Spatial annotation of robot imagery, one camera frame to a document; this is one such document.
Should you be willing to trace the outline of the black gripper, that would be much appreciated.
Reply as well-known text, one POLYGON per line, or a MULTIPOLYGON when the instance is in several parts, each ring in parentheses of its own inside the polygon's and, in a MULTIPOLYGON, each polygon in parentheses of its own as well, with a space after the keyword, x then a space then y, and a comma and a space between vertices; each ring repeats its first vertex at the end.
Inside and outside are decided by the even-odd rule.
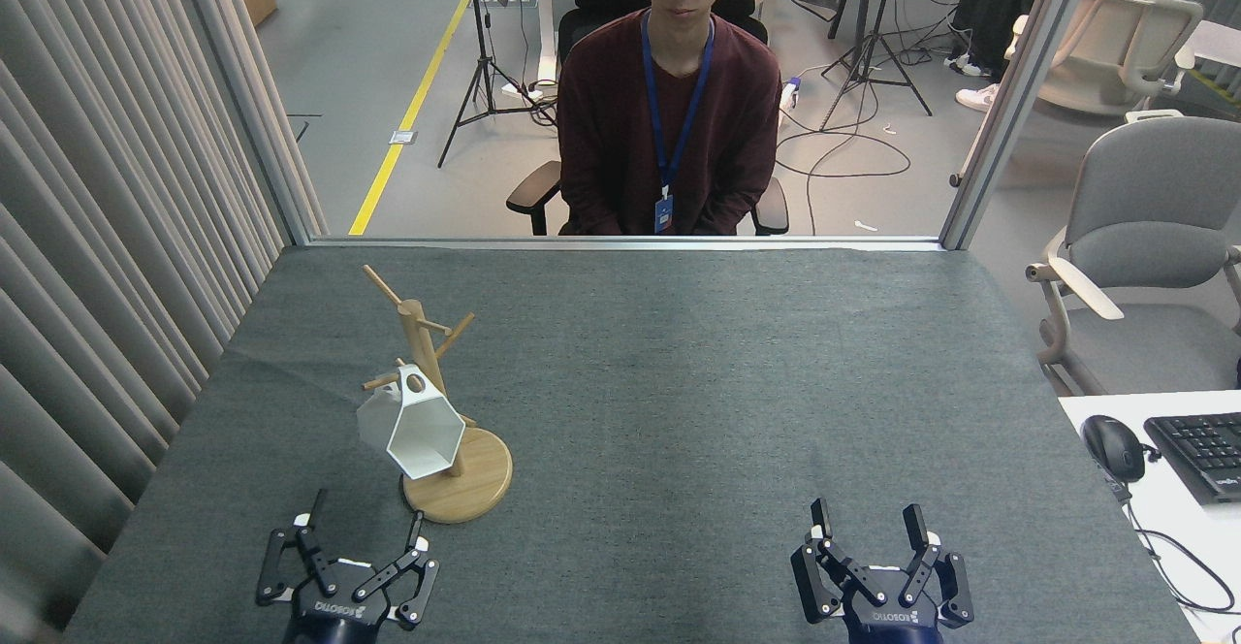
POLYGON ((833 617, 843 607, 850 643, 942 643, 939 622, 964 627, 973 622, 965 557, 944 552, 939 539, 926 529, 917 503, 903 508, 911 563, 903 570, 872 570, 839 547, 828 520, 827 503, 812 503, 812 532, 791 556, 804 617, 812 625, 833 617), (939 606, 925 588, 934 571, 939 579, 939 606))
POLYGON ((429 542, 421 537, 424 512, 414 511, 405 552, 385 567, 375 570, 367 562, 336 562, 333 567, 315 534, 315 516, 325 498, 326 490, 319 489, 309 512, 289 529, 268 534, 256 604, 290 601, 288 643, 375 643, 386 619, 419 625, 439 573, 439 561, 429 558, 429 542), (282 557, 290 548, 297 548, 310 576, 293 592, 280 568, 282 557), (390 606, 386 588, 410 570, 418 577, 414 596, 390 606))

